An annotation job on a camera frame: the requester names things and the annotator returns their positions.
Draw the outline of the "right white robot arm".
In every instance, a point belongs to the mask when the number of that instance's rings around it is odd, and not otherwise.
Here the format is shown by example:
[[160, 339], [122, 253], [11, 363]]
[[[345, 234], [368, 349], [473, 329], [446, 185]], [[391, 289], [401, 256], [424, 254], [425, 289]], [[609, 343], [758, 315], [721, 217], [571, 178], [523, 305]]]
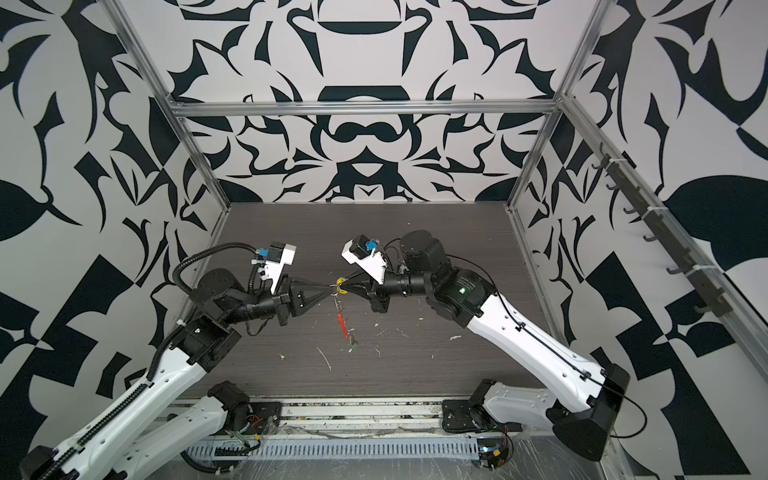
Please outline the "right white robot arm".
[[369, 301], [385, 313], [395, 296], [422, 297], [440, 317], [484, 338], [542, 386], [523, 392], [485, 380], [473, 392], [471, 409], [485, 422], [549, 430], [569, 450], [593, 462], [602, 459], [621, 408], [629, 402], [629, 373], [583, 357], [531, 322], [499, 291], [478, 264], [447, 253], [426, 230], [399, 241], [401, 262], [394, 265], [387, 249], [365, 235], [349, 240], [341, 255], [359, 273], [339, 288]]

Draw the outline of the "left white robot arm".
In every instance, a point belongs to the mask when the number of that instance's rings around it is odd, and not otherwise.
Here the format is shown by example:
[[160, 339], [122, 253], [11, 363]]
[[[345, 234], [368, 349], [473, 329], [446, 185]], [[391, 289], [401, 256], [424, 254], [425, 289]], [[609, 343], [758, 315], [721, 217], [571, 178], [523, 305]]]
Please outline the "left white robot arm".
[[[252, 256], [246, 285], [226, 269], [205, 273], [190, 286], [183, 272], [219, 252], [240, 249]], [[235, 325], [272, 318], [285, 324], [330, 296], [329, 285], [284, 273], [296, 248], [267, 249], [229, 242], [180, 262], [172, 279], [193, 304], [157, 348], [141, 380], [104, 412], [56, 447], [38, 446], [21, 461], [24, 479], [145, 479], [199, 440], [221, 430], [239, 434], [247, 425], [250, 398], [225, 381], [182, 414], [153, 428], [155, 419], [187, 388], [210, 373], [240, 340]]]

